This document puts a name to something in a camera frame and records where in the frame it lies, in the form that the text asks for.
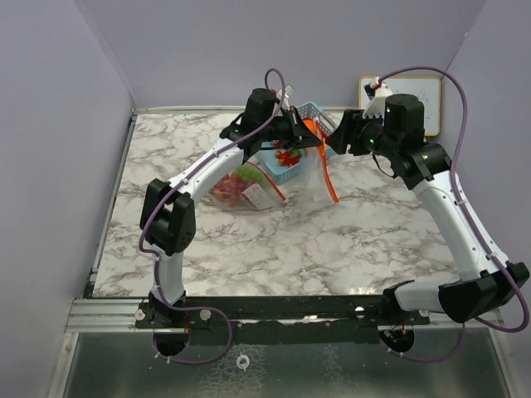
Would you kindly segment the green grape bunch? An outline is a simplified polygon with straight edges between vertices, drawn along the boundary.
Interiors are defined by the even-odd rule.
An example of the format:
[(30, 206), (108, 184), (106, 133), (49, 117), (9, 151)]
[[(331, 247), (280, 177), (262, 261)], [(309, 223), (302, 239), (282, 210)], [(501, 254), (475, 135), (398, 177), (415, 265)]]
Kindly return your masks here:
[(265, 184), (267, 182), (263, 171), (254, 163), (244, 163), (238, 167), (234, 173), (240, 178), (243, 183), (258, 183)]

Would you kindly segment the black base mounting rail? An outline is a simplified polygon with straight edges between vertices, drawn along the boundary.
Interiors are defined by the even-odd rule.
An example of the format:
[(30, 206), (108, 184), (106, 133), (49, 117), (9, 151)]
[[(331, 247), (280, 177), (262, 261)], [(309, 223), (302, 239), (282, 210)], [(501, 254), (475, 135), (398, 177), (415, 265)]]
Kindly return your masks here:
[(154, 296), (135, 327), (192, 345), (378, 343), (387, 328), (427, 325), (417, 311), (394, 310), (381, 295), (187, 296), (168, 308)]

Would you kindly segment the blue plastic basket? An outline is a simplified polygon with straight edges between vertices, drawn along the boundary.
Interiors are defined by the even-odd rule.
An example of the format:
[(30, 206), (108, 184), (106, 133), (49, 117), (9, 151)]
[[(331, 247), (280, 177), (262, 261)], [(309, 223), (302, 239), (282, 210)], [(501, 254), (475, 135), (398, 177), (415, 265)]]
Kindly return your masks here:
[[(306, 102), (297, 107), (303, 120), (319, 120), (321, 131), (325, 135), (331, 134), (336, 129), (336, 123), (314, 102)], [(280, 185), (297, 177), (304, 169), (307, 163), (306, 151), (301, 153), (301, 159), (292, 167), (280, 165), (278, 163), (274, 148), (271, 143), (263, 143), (266, 150), (262, 150), (255, 155), (255, 160), (261, 165), (262, 169), (269, 175), (276, 185)]]

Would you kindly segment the orange fruit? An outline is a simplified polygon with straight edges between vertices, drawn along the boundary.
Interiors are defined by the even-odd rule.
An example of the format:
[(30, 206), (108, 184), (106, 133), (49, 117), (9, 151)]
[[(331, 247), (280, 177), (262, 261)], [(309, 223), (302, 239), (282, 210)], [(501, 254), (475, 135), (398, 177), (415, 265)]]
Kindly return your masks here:
[(316, 124), (312, 119), (305, 119), (304, 125), (308, 128), (309, 131), (312, 133), (317, 133)]

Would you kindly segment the clear zip bag orange zipper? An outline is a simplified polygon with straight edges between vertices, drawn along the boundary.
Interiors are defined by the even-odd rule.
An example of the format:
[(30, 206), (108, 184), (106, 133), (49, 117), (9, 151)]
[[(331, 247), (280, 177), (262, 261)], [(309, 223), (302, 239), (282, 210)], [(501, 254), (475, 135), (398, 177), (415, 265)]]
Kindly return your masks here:
[[(231, 175), (234, 171), (229, 172), (224, 176)], [(264, 171), (263, 173), (267, 180), (265, 184), (247, 183), (249, 187), (244, 191), (244, 195), (247, 197), (249, 204), (246, 206), (229, 207), (223, 205), (211, 194), (212, 188), (208, 191), (205, 198), (209, 203), (224, 211), (264, 211), (274, 207), (283, 206), (287, 201), (287, 197)]]

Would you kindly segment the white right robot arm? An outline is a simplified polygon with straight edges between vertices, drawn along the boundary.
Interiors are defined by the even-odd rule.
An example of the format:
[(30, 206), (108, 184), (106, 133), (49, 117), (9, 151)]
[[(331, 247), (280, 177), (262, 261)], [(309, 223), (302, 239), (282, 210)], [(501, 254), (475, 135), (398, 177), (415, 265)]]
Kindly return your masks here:
[(337, 153), (372, 154), (391, 163), (431, 214), (448, 245), (457, 269), (450, 282), (408, 281), (385, 289), (382, 317), (399, 324), (411, 311), (444, 313), (457, 323), (499, 308), (529, 279), (525, 263), (513, 263), (490, 239), (469, 208), (451, 157), (424, 138), (424, 104), (409, 94), (373, 99), (374, 112), (348, 109), (326, 143)]

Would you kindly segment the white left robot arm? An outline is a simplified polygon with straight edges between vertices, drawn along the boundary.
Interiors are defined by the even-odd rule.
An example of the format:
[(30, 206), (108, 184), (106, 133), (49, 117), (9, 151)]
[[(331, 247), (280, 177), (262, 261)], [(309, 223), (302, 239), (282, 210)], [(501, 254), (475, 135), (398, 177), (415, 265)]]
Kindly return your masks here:
[(195, 207), (230, 172), (242, 166), (263, 143), (288, 149), (318, 145), (299, 111), (290, 105), (291, 88), (254, 89), (244, 111), (219, 133), (217, 141), (192, 166), (168, 181), (155, 178), (147, 186), (140, 217), (139, 250), (153, 255), (151, 290), (158, 303), (154, 317), (165, 327), (183, 317), (183, 252), (196, 234)]

